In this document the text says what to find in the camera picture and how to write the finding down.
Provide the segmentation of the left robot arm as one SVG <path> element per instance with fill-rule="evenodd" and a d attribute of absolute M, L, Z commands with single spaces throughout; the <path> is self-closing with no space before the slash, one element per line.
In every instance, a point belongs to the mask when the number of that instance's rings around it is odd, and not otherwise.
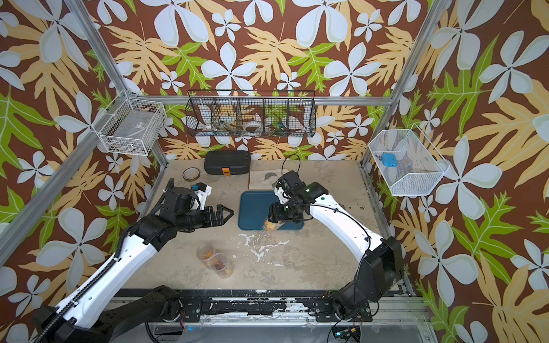
<path fill-rule="evenodd" d="M 124 332 L 133 315 L 138 322 L 150 321 L 178 303 L 174 291 L 158 287 L 145 300 L 105 309 L 126 281 L 178 233 L 221 227 L 233 217 L 233 210 L 224 205 L 206 204 L 210 192 L 203 183 L 190 189 L 166 188 L 150 213 L 123 231 L 114 254 L 82 286 L 58 305 L 39 309 L 36 342 L 109 342 Z"/>

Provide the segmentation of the clear jar with cookies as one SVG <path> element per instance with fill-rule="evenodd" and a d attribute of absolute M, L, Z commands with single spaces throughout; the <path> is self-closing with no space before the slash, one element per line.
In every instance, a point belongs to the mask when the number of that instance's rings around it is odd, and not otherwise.
<path fill-rule="evenodd" d="M 266 231 L 266 232 L 274 232 L 274 231 L 277 231 L 279 230 L 279 228 L 281 226 L 283 226 L 283 222 L 281 221 L 275 221 L 275 222 L 272 222 L 270 220 L 265 220 L 264 224 L 263 224 L 263 230 Z"/>

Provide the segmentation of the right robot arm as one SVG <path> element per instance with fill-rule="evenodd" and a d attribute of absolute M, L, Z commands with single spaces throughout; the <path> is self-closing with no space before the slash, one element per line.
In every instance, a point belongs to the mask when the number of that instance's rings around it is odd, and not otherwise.
<path fill-rule="evenodd" d="M 278 201 L 267 217 L 270 227 L 286 222 L 303 222 L 304 215 L 324 224 L 357 259 L 353 280 L 334 296 L 338 318 L 359 314 L 366 318 L 369 304 L 378 302 L 404 276 L 402 244 L 396 238 L 369 230 L 340 206 L 333 195 L 317 182 L 304 183 L 297 172 L 283 174 L 275 183 Z"/>

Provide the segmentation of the clear jar brown cookies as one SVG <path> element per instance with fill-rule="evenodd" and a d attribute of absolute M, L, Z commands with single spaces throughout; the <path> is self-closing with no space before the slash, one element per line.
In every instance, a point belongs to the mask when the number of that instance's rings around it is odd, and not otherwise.
<path fill-rule="evenodd" d="M 231 261 L 222 253 L 217 253 L 212 256 L 210 267 L 217 276 L 222 279 L 229 278 L 233 273 Z"/>

